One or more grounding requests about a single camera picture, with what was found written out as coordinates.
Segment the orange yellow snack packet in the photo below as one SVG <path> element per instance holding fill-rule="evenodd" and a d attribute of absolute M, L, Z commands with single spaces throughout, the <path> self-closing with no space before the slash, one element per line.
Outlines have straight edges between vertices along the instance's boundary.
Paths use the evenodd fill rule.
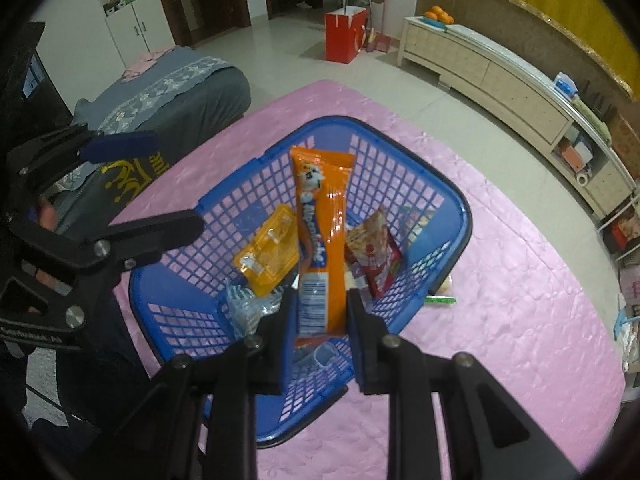
<path fill-rule="evenodd" d="M 256 296 L 270 294 L 298 263 L 293 208 L 288 204 L 277 206 L 233 263 Z"/>

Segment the pile of oranges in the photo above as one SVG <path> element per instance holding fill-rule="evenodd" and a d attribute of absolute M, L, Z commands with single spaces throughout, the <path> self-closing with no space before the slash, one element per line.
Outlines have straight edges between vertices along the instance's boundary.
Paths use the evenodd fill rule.
<path fill-rule="evenodd" d="M 454 18 L 440 6 L 431 6 L 427 11 L 424 12 L 423 16 L 428 20 L 439 22 L 445 25 L 454 24 Z"/>

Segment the pink tablecloth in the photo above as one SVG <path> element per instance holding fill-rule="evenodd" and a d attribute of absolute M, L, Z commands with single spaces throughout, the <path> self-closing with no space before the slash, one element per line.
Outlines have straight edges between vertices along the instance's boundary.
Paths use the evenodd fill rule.
<path fill-rule="evenodd" d="M 473 233 L 452 271 L 456 303 L 425 307 L 404 336 L 424 351 L 472 353 L 577 468 L 597 454 L 624 390 L 620 358 L 577 278 L 524 214 L 451 148 L 358 91 L 322 80 L 287 94 L 203 144 L 165 172 L 120 221 L 194 206 L 232 171 L 309 122 L 367 122 L 454 182 Z"/>

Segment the blue tissue pack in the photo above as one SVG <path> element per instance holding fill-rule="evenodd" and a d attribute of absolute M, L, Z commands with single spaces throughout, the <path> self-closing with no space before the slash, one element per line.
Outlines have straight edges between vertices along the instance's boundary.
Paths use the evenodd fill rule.
<path fill-rule="evenodd" d="M 564 98 L 567 98 L 569 101 L 573 101 L 575 96 L 578 95 L 578 89 L 575 84 L 575 81 L 570 78 L 567 74 L 559 72 L 554 77 L 553 81 L 554 88 L 558 90 Z"/>

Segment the white wall cupboard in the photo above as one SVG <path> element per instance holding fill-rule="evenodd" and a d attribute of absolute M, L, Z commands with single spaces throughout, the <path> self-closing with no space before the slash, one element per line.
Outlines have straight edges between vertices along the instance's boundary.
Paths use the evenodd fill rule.
<path fill-rule="evenodd" d="M 175 44 L 160 0 L 100 0 L 105 23 L 122 62 Z"/>

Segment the yellow hanging cloth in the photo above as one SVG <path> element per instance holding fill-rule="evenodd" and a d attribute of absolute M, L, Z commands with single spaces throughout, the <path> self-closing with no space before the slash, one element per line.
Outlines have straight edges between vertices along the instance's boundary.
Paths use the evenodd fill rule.
<path fill-rule="evenodd" d="M 555 28 L 608 74 L 628 98 L 639 97 L 639 51 L 603 0 L 508 0 Z"/>

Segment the white metal shelf rack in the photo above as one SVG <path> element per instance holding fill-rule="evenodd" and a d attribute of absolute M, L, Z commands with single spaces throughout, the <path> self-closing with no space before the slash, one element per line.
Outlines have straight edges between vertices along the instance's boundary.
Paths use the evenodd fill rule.
<path fill-rule="evenodd" d="M 600 239 L 616 266 L 639 263 L 639 195 L 634 194 L 606 218 L 598 229 Z"/>

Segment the cream TV cabinet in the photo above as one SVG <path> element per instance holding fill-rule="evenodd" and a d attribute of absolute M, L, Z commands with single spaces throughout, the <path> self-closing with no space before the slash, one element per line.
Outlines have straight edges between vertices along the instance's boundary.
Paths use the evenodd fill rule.
<path fill-rule="evenodd" d="M 431 70 L 534 148 L 597 219 L 637 198 L 638 186 L 585 115 L 551 79 L 509 49 L 462 25 L 404 19 L 397 63 Z"/>

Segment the red noodle snack pouch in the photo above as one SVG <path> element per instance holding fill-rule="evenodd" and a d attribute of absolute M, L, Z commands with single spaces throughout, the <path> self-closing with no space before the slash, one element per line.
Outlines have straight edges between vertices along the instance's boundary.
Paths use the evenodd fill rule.
<path fill-rule="evenodd" d="M 382 206 L 346 234 L 346 256 L 363 270 L 373 299 L 393 285 L 402 267 L 402 255 L 387 225 Z"/>

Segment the orange biscuit packet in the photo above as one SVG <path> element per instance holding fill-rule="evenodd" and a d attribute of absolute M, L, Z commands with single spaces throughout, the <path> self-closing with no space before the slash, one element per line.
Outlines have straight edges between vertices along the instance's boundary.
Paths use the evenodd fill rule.
<path fill-rule="evenodd" d="M 346 334 L 347 188 L 355 157 L 294 146 L 299 281 L 297 336 Z"/>

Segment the green cracker packet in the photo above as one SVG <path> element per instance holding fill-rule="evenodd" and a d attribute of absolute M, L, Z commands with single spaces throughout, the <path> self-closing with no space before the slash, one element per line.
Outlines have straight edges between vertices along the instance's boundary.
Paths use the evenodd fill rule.
<path fill-rule="evenodd" d="M 424 299 L 426 306 L 449 306 L 456 302 L 457 298 L 454 296 L 454 290 L 452 289 L 451 275 L 445 278 L 445 281 L 442 282 L 439 289 L 437 289 L 433 295 L 428 295 Z"/>

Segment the red paper bag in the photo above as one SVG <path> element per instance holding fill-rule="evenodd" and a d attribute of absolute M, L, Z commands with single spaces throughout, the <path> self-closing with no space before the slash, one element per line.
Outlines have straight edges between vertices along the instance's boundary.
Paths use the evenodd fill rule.
<path fill-rule="evenodd" d="M 369 11 L 362 6 L 346 6 L 324 14 L 326 60 L 349 64 L 359 54 L 366 36 Z"/>

